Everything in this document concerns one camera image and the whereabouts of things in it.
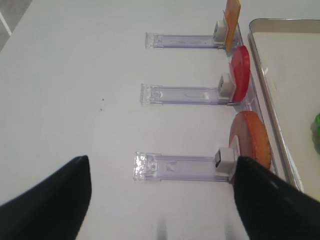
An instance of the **orange disc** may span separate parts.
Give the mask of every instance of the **orange disc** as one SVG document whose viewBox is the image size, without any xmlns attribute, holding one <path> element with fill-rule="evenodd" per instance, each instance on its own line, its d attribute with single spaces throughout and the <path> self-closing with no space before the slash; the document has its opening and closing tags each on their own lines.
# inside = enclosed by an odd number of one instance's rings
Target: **orange disc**
<svg viewBox="0 0 320 240">
<path fill-rule="evenodd" d="M 254 111 L 239 112 L 230 129 L 229 145 L 234 136 L 239 139 L 240 155 L 255 159 L 269 169 L 271 166 L 271 147 L 267 130 Z"/>
</svg>

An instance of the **white table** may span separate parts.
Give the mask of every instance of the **white table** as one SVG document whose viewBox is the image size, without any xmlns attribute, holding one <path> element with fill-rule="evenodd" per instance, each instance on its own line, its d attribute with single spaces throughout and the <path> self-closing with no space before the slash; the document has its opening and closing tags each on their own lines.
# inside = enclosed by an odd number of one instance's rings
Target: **white table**
<svg viewBox="0 0 320 240">
<path fill-rule="evenodd" d="M 212 34 L 225 4 L 33 0 L 0 53 L 0 204 L 86 154 L 93 192 L 77 239 L 156 239 L 161 219 L 169 239 L 245 239 L 228 183 L 132 180 L 135 151 L 210 156 L 228 145 L 232 107 L 139 103 L 141 83 L 210 87 L 228 72 L 223 51 L 144 46 L 145 32 Z M 319 7 L 242 0 L 244 42 L 255 18 L 312 19 Z M 251 70 L 275 149 L 253 62 Z"/>
</svg>

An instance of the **transparent plastic rail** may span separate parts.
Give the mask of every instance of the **transparent plastic rail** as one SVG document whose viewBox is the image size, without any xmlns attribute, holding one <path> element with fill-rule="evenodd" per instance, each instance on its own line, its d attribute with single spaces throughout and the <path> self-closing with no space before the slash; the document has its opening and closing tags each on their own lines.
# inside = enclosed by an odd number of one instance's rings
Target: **transparent plastic rail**
<svg viewBox="0 0 320 240">
<path fill-rule="evenodd" d="M 228 182 L 216 175 L 216 164 L 215 157 L 136 152 L 133 179 Z"/>
<path fill-rule="evenodd" d="M 141 85 L 140 102 L 147 104 L 239 105 L 230 97 L 222 97 L 215 87 L 175 87 Z"/>
<path fill-rule="evenodd" d="M 213 35 L 166 35 L 147 32 L 145 48 L 224 48 L 224 42 L 214 41 Z"/>
</svg>

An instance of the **metal tray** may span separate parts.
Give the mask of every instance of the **metal tray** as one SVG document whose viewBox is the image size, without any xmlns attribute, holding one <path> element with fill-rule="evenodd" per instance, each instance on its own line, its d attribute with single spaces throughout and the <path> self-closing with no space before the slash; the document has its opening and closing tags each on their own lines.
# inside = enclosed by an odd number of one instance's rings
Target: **metal tray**
<svg viewBox="0 0 320 240">
<path fill-rule="evenodd" d="M 249 42 L 290 184 L 320 200 L 320 20 L 255 19 Z"/>
</svg>

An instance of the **gray floor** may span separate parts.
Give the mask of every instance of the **gray floor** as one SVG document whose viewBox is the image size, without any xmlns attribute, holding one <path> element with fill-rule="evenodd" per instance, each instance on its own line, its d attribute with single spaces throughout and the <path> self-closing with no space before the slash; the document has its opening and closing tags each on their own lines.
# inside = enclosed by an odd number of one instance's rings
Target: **gray floor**
<svg viewBox="0 0 320 240">
<path fill-rule="evenodd" d="M 25 14 L 32 0 L 0 0 L 0 13 L 11 32 L 13 32 Z M 0 21 L 0 51 L 9 39 L 9 33 Z"/>
</svg>

